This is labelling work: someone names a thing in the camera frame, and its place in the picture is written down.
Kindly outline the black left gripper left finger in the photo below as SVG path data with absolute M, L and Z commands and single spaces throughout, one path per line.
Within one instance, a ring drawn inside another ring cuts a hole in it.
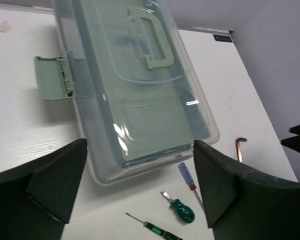
M 59 240 L 87 160 L 87 140 L 0 172 L 0 240 Z

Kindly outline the brown hex key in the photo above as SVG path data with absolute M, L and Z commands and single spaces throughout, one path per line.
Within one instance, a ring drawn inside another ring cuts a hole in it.
M 245 143 L 245 142 L 247 142 L 247 139 L 244 137 L 239 137 L 235 140 L 237 160 L 241 163 L 243 162 L 241 143 Z

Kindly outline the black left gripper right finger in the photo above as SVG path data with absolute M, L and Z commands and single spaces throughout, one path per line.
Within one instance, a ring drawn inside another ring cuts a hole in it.
M 300 240 L 300 182 L 259 171 L 201 140 L 193 159 L 215 239 Z

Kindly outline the green toolbox with clear lid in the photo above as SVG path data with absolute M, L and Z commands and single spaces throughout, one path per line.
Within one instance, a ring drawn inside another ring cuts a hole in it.
M 112 185 L 188 160 L 220 133 L 165 0 L 55 0 L 62 55 L 34 58 L 44 100 L 73 100 L 87 166 Z

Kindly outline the blue red handled screwdriver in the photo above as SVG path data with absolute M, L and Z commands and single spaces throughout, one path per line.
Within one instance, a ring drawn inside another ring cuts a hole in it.
M 193 194 L 195 195 L 200 207 L 202 210 L 204 210 L 204 205 L 202 200 L 200 199 L 200 196 L 197 192 L 197 186 L 194 182 L 194 179 L 188 169 L 188 167 L 186 166 L 186 164 L 184 162 L 178 164 L 178 169 L 184 179 L 184 181 L 186 182 L 186 184 L 188 185 L 189 189 L 193 192 Z

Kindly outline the stubby green flathead screwdriver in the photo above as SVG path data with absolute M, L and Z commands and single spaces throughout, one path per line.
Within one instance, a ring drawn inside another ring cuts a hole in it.
M 195 220 L 195 213 L 189 206 L 177 198 L 171 198 L 165 191 L 161 191 L 160 194 L 169 202 L 169 207 L 174 211 L 180 221 L 185 224 L 191 224 Z

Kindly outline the thin black green precision screwdriver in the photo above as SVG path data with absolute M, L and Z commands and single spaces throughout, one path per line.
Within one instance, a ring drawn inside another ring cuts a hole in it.
M 183 240 L 181 237 L 176 236 L 175 234 L 166 231 L 148 221 L 143 221 L 129 213 L 125 213 L 127 216 L 131 217 L 132 219 L 138 221 L 139 223 L 141 223 L 145 228 L 147 228 L 148 230 L 150 230 L 151 232 L 161 236 L 163 239 L 165 240 Z

